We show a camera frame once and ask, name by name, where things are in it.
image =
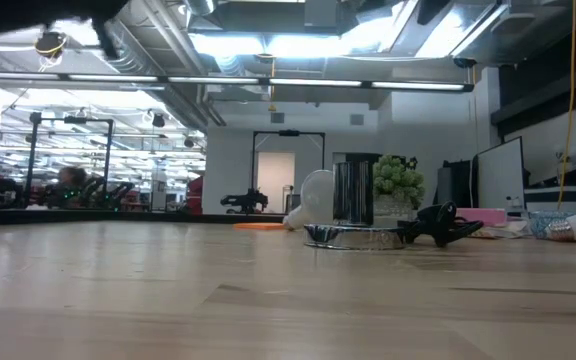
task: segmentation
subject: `wood grain surface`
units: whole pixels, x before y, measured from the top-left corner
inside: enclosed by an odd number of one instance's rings
[[[0,226],[0,360],[576,359],[576,244]]]

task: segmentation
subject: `doorway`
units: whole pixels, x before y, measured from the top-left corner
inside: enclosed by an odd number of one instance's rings
[[[266,211],[282,214],[287,195],[284,188],[295,184],[295,154],[259,152],[258,160],[257,187],[268,196]]]

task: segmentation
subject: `pink box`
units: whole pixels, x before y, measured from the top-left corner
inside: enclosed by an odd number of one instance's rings
[[[460,216],[468,221],[483,221],[484,226],[506,225],[505,209],[458,208],[457,216]]]

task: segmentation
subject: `orange object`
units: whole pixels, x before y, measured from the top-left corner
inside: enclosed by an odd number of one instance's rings
[[[284,224],[278,223],[240,223],[235,224],[235,229],[252,229],[252,230],[286,230]]]

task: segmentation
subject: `potted plant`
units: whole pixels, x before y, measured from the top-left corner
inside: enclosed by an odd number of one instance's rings
[[[417,159],[384,155],[373,165],[375,216],[413,220],[421,206],[424,177],[415,171]]]

